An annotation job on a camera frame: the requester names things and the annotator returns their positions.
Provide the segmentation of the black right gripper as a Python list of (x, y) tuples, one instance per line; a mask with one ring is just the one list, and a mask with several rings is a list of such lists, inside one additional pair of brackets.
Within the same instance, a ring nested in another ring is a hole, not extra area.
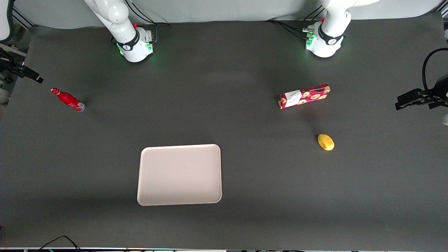
[(7, 71), (15, 74), (16, 76), (24, 76), (36, 81), (37, 83), (43, 83), (43, 78), (40, 77), (39, 73), (35, 72), (31, 68), (23, 68), (23, 62), (17, 64), (13, 59), (8, 59), (6, 57), (0, 58), (0, 71), (1, 73)]

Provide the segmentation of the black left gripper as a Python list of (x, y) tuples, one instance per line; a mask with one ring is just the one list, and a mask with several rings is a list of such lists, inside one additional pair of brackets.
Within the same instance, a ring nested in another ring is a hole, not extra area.
[(395, 104), (396, 110), (402, 110), (405, 107), (415, 105), (425, 105), (429, 107), (447, 107), (448, 106), (448, 75), (440, 77), (435, 86), (429, 89), (429, 100), (425, 99), (426, 93), (422, 89), (413, 89), (397, 97)]

